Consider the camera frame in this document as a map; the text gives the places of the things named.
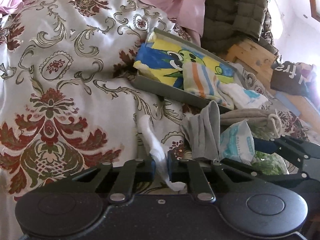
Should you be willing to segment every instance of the orange stripe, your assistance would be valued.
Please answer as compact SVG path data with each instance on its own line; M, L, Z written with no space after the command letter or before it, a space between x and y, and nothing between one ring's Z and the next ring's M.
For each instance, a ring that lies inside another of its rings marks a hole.
M198 74L198 68L197 68L197 63L193 62L192 63L192 74L193 74L193 79L198 87L198 90L199 90L199 93L200 93L200 96L202 98L205 98L205 95L204 95L204 88L200 82L200 79L199 79L199 74Z

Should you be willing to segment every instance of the white cloth with blue print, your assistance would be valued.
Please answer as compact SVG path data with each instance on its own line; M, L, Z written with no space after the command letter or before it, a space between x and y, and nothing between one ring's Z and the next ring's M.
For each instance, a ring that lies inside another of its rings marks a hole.
M234 123L220 135L219 159L229 158L250 165L254 141L247 120Z
M258 108L261 109L263 103L268 99L253 90L247 90L235 83L219 84L219 89L231 97L237 109Z

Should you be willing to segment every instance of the blue stripe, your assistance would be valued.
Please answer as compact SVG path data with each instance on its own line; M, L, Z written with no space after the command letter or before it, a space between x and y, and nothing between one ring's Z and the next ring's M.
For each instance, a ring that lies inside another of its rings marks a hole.
M206 80L207 83L208 83L209 93L210 93L211 96L214 96L214 91L213 91L213 87L212 87L212 85L211 85L211 81L210 81L209 76L208 76L208 73L207 73L207 68L206 68L205 65L201 65L201 68L202 68L202 71L203 71L205 80Z

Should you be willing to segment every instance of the folded beige fabric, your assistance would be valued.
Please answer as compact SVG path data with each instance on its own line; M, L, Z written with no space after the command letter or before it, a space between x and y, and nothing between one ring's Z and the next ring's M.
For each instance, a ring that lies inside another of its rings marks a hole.
M247 120L249 127L261 127L274 133L275 138L281 135L281 120L275 110L255 108L237 109L220 115L220 124L230 126Z

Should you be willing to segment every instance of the wooden frame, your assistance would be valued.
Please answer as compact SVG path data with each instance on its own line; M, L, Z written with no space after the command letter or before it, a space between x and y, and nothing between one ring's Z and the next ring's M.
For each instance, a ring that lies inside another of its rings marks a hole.
M317 12L317 4L316 0L310 0L311 5L311 16L312 18L316 19L318 22L320 22L320 13Z

